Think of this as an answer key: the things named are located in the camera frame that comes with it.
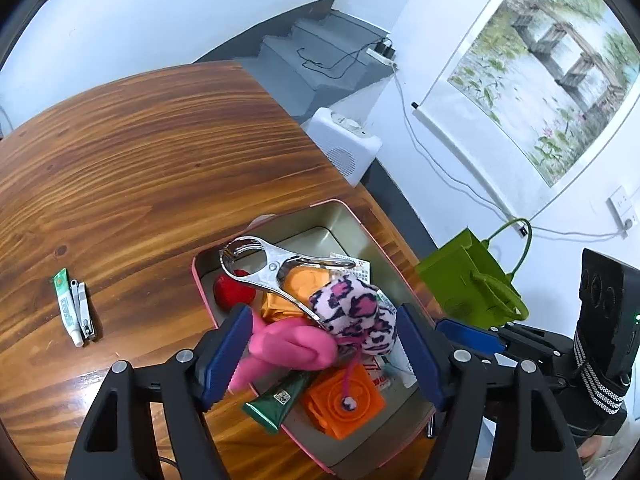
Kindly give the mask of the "person's right hand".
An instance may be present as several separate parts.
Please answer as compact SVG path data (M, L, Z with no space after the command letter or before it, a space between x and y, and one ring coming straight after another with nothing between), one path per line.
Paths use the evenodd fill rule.
M588 462L593 456L604 452L612 441L612 437L599 436L596 434L582 442L577 449L578 456L583 462Z

